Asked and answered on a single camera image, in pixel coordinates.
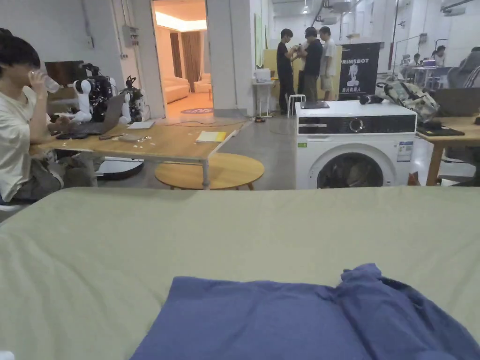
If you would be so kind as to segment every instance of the white washing machine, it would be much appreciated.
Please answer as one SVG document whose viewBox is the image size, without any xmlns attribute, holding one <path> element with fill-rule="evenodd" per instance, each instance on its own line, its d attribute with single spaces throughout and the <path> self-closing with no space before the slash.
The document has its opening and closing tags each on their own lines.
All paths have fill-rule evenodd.
<svg viewBox="0 0 480 360">
<path fill-rule="evenodd" d="M 296 103 L 296 188 L 407 185 L 417 114 L 384 101 Z"/>
</svg>

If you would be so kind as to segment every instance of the washing machine dial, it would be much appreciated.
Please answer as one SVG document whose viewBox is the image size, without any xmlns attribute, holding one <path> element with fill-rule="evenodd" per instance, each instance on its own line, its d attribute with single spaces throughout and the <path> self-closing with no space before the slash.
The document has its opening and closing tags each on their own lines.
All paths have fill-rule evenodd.
<svg viewBox="0 0 480 360">
<path fill-rule="evenodd" d="M 361 132 L 365 128 L 363 121 L 357 118 L 350 120 L 350 124 L 348 126 L 353 132 Z"/>
</svg>

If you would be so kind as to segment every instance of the bag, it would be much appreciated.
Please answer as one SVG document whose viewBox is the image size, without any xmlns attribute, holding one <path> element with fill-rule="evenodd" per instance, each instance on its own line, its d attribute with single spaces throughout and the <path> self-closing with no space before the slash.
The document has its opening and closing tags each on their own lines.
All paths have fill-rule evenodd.
<svg viewBox="0 0 480 360">
<path fill-rule="evenodd" d="M 418 114 L 419 122 L 433 119 L 440 109 L 440 106 L 428 93 L 424 93 L 414 84 L 400 81 L 377 83 L 375 94 L 394 104 L 415 111 Z"/>
</svg>

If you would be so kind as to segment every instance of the round wooden table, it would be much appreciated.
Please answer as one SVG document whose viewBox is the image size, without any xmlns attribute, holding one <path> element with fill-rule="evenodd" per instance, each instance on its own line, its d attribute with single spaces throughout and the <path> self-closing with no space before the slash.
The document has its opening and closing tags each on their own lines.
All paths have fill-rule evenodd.
<svg viewBox="0 0 480 360">
<path fill-rule="evenodd" d="M 253 182 L 265 172 L 263 164 L 251 157 L 236 154 L 215 153 L 209 159 L 211 190 L 239 189 L 247 185 L 254 190 Z M 161 164 L 155 177 L 163 184 L 186 190 L 202 190 L 204 187 L 202 167 L 188 164 Z"/>
</svg>

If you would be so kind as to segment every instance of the washing machine door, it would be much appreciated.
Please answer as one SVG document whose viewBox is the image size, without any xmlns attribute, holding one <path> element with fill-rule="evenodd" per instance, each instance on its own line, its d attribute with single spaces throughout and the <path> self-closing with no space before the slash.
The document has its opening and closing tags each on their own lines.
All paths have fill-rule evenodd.
<svg viewBox="0 0 480 360">
<path fill-rule="evenodd" d="M 395 169 L 380 150 L 367 146 L 334 148 L 312 166 L 310 188 L 379 187 L 394 184 Z"/>
</svg>

